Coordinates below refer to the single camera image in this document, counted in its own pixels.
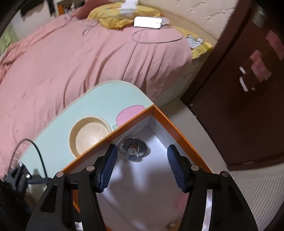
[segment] white floor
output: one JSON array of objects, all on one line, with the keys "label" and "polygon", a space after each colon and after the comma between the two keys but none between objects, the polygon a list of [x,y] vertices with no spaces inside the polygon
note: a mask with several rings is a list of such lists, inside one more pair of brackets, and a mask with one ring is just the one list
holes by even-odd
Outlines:
[{"label": "white floor", "polygon": [[[212,172],[227,170],[218,149],[191,110],[176,98],[161,108],[193,145]],[[255,170],[230,172],[243,193],[259,231],[271,222],[284,201],[284,163]]]}]

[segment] pink duvet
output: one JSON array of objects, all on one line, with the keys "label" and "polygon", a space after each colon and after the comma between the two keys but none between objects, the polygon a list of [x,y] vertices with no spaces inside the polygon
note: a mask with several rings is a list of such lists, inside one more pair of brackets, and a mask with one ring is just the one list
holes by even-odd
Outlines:
[{"label": "pink duvet", "polygon": [[[82,35],[92,22],[58,17],[11,44],[0,60],[0,179],[21,139],[34,140],[60,111],[95,85],[124,80],[154,100],[190,64],[186,39],[136,43],[132,36],[141,28],[110,30],[99,24]],[[138,32],[135,38],[162,42],[180,36],[166,28]],[[19,149],[14,164],[27,146]]]}]

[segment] green curtain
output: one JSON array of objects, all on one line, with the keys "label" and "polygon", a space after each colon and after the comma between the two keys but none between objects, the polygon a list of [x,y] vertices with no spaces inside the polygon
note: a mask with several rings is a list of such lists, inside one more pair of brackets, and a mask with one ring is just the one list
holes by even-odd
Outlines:
[{"label": "green curtain", "polygon": [[0,38],[0,54],[2,54],[12,42],[16,41],[18,41],[18,37],[12,25],[8,25]]}]

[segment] open box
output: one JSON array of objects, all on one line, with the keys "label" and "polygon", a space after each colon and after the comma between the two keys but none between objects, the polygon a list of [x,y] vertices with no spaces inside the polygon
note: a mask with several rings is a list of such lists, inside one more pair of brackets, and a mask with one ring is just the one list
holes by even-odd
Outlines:
[{"label": "open box", "polygon": [[[181,219],[187,194],[177,187],[167,159],[167,147],[174,144],[192,164],[211,172],[196,150],[169,119],[152,105],[109,134],[74,160],[63,171],[79,172],[103,156],[109,144],[136,137],[148,146],[138,161],[129,161],[118,151],[118,158],[103,193],[97,194],[105,224],[114,231],[163,230]],[[79,211],[78,192],[73,193]]]}]

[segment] small table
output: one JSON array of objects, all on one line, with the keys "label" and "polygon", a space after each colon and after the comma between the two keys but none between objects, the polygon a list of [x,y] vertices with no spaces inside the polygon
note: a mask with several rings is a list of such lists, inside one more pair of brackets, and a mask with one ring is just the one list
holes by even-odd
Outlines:
[{"label": "small table", "polygon": [[[48,177],[53,178],[74,160],[69,150],[68,136],[79,119],[85,116],[101,117],[114,131],[123,121],[127,122],[152,104],[141,90],[124,81],[107,81],[86,92],[65,108],[35,140]],[[26,150],[21,162],[31,174],[44,176],[40,159],[33,146]]]}]

